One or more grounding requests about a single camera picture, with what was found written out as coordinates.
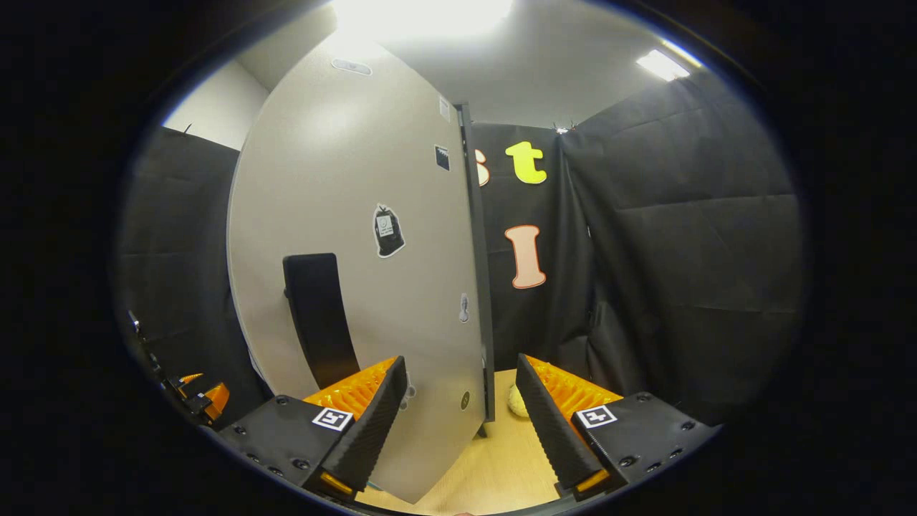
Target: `ceiling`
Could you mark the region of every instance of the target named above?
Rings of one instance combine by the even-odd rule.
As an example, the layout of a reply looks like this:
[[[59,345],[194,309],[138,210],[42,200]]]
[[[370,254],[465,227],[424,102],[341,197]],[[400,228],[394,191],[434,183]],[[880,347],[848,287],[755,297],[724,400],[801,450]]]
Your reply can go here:
[[[238,61],[269,91],[337,28],[319,7],[243,52]],[[606,7],[579,0],[515,0],[506,19],[474,37],[380,38],[479,122],[569,127],[661,79],[636,64],[659,37]]]

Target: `black fabric backdrop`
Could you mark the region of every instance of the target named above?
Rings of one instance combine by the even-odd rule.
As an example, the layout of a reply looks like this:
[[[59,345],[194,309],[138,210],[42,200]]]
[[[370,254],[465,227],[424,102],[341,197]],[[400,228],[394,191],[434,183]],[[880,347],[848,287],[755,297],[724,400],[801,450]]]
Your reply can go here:
[[[125,310],[166,373],[204,373],[229,388],[217,430],[270,395],[251,367],[229,290],[226,208],[237,158],[212,141],[156,128],[129,178],[116,250]]]
[[[498,369],[528,353],[708,424],[763,388],[799,317],[801,222],[774,142],[725,84],[695,73],[564,135],[472,129],[492,176],[481,196]],[[522,140],[544,152],[540,185],[505,155]],[[503,235],[522,224],[541,229],[547,275],[525,290]]]
[[[591,246],[586,223],[564,166],[553,129],[500,124],[472,124],[478,150],[483,152],[491,179],[481,186],[488,266],[491,274],[494,363],[496,370],[513,369],[519,353],[589,376],[585,341],[591,302]],[[530,141],[544,158],[536,169],[547,179],[538,185],[520,181],[508,147]],[[505,232],[522,225],[540,229],[538,261],[547,276],[544,284],[519,289],[513,244]]]

